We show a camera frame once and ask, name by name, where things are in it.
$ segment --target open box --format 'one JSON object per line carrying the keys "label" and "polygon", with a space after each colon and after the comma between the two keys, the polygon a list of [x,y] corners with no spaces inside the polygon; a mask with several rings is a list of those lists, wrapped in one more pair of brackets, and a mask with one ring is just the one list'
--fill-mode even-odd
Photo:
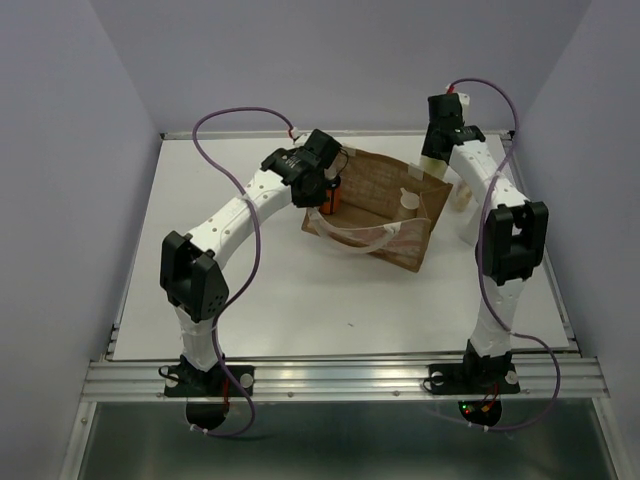
{"label": "open box", "polygon": [[[340,207],[327,216],[308,210],[302,230],[333,239],[343,250],[418,272],[452,185],[392,157],[357,149],[346,153]],[[401,188],[418,194],[420,203],[415,218],[394,222]]]}

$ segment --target glass panel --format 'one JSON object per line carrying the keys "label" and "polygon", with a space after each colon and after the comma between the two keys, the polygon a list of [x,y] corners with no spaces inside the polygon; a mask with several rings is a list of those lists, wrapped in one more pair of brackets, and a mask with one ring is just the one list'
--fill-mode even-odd
{"label": "glass panel", "polygon": [[[503,405],[506,425],[545,402]],[[450,424],[429,408],[458,415],[454,403],[260,405],[247,435],[219,440],[190,432],[184,405],[104,404],[80,478],[615,478],[590,400],[560,401],[545,421],[509,435]]]}

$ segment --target black mounting bracket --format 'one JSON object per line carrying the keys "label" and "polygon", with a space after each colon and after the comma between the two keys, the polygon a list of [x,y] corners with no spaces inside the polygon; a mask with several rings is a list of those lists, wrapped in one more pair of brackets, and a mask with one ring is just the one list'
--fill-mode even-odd
{"label": "black mounting bracket", "polygon": [[433,395],[484,395],[495,385],[500,395],[520,393],[511,352],[500,357],[480,357],[471,342],[467,343],[462,363],[429,365],[429,377],[422,385]]}
{"label": "black mounting bracket", "polygon": [[[178,365],[170,365],[165,368],[167,368],[167,371],[161,376],[167,379],[170,384],[174,385],[173,387],[169,387],[165,384],[165,397],[198,398],[225,396],[225,382],[228,379],[217,364],[211,367],[208,372],[203,372],[191,365],[187,359],[181,355]],[[228,368],[237,379],[241,379],[243,375],[251,376],[251,384],[244,390],[249,395],[253,395],[255,367],[252,365],[228,365]],[[242,397],[243,395],[233,384],[229,384],[226,396],[234,398]]]}
{"label": "black mounting bracket", "polygon": [[542,262],[548,222],[544,202],[499,205],[491,210],[484,225],[483,273],[498,285],[531,277]]}
{"label": "black mounting bracket", "polygon": [[171,232],[162,241],[160,286],[169,302],[182,309],[194,323],[213,318],[229,298],[229,287],[214,252],[201,251],[191,236]]}
{"label": "black mounting bracket", "polygon": [[462,118],[462,104],[457,93],[434,95],[429,102],[429,127],[422,146],[422,155],[443,160],[447,164],[456,145],[486,140],[476,126],[466,127]]}

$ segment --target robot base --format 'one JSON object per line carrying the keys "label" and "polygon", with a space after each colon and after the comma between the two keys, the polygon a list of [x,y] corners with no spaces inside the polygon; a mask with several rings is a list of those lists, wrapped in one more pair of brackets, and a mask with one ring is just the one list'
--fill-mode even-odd
{"label": "robot base", "polygon": [[478,382],[476,378],[469,377],[465,368],[456,363],[436,363],[429,365],[429,378],[422,385],[432,395],[485,395],[488,389],[498,385],[500,395],[514,395],[520,393],[520,384],[508,383],[507,377],[517,379],[516,368],[509,364],[509,373],[506,376],[498,376],[492,382]]}
{"label": "robot base", "polygon": [[[167,369],[167,373],[162,373],[162,368]],[[249,395],[253,395],[253,379],[255,367],[252,365],[229,365],[229,370],[233,376],[245,385],[245,391]],[[161,367],[160,376],[164,377],[167,382],[164,387],[165,397],[170,398],[202,398],[202,397],[242,397],[242,393],[233,386],[228,385],[225,392],[225,383],[227,376],[224,374],[219,365],[214,365],[208,372],[193,367],[184,356],[180,356],[178,365]]]}

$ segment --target screw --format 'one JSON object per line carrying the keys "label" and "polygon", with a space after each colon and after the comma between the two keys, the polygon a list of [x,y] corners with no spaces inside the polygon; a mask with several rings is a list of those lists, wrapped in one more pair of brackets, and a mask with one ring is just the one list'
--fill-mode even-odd
{"label": "screw", "polygon": [[513,370],[509,370],[504,376],[504,379],[509,385],[515,385],[518,383],[518,374]]}
{"label": "screw", "polygon": [[433,383],[437,387],[439,387],[439,386],[444,384],[444,382],[439,379],[440,377],[442,377],[442,373],[441,372],[430,372],[430,373],[431,373],[430,378],[428,378],[425,381],[429,381],[429,382]]}
{"label": "screw", "polygon": [[240,385],[242,385],[242,388],[249,388],[253,385],[253,377],[248,373],[242,374],[240,377]]}
{"label": "screw", "polygon": [[[170,379],[167,378],[164,381],[164,386],[167,387],[167,388],[175,388],[175,387],[178,386],[178,382],[176,380],[170,380]],[[156,396],[158,398],[162,398],[163,397],[163,395],[161,393],[157,393]]]}

